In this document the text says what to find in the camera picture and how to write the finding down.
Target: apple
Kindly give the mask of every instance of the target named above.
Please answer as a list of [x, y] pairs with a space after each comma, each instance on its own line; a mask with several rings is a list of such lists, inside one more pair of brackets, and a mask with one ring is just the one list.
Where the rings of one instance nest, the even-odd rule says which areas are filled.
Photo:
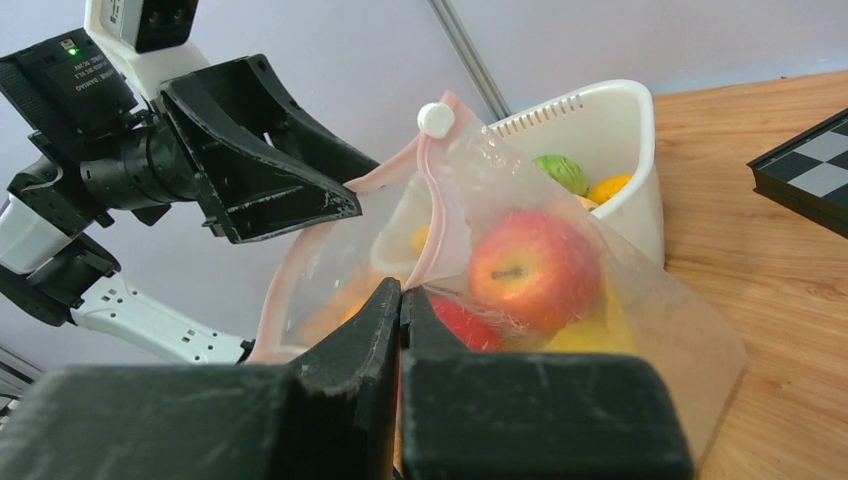
[[436, 317], [465, 346], [475, 352], [492, 352], [503, 349], [500, 332], [486, 319], [445, 297], [430, 295], [429, 298]]
[[589, 311], [600, 288], [592, 242], [544, 211], [507, 214], [471, 253], [474, 301], [509, 315], [525, 333], [553, 336]]

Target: metal pole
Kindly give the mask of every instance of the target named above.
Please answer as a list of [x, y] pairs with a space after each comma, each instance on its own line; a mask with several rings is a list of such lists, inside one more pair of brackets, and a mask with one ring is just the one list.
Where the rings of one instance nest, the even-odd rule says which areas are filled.
[[433, 7], [436, 17], [438, 17], [439, 22], [445, 29], [445, 33], [447, 33], [448, 38], [453, 43], [459, 58], [462, 59], [462, 63], [480, 91], [480, 95], [483, 96], [483, 100], [486, 102], [489, 110], [492, 111], [492, 114], [498, 120], [512, 115], [512, 111], [507, 106], [506, 100], [501, 95], [488, 69], [486, 69], [486, 65], [480, 58], [480, 54], [474, 48], [474, 44], [465, 31], [465, 27], [462, 26], [462, 22], [459, 20], [459, 15], [457, 15], [456, 10], [453, 8], [453, 4], [451, 4], [450, 0], [427, 1]]

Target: white basket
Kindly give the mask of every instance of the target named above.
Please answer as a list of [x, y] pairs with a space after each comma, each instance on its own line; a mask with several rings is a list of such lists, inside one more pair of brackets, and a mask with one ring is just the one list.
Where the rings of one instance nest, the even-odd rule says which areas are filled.
[[648, 89], [610, 80], [575, 90], [491, 125], [511, 147], [536, 158], [564, 155], [590, 185], [614, 175], [631, 181], [592, 211], [661, 267], [663, 209], [654, 165], [654, 108]]

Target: black bracket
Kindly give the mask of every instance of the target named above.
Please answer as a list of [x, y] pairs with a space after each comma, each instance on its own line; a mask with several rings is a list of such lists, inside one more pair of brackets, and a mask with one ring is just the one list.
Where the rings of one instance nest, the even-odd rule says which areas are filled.
[[161, 94], [215, 235], [252, 242], [362, 213], [342, 184], [378, 163], [301, 109], [264, 55], [166, 81]]

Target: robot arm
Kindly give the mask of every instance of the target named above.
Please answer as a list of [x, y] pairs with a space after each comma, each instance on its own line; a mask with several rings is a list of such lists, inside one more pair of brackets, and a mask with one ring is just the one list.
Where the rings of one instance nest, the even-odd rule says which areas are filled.
[[188, 41], [196, 7], [88, 0], [84, 29], [0, 59], [0, 91], [42, 153], [8, 187], [0, 293], [169, 361], [237, 363], [252, 342], [145, 296], [84, 230], [114, 223], [110, 209], [152, 226], [193, 201], [213, 235], [261, 241], [359, 215], [342, 183], [377, 164], [304, 112], [264, 56], [209, 65]]

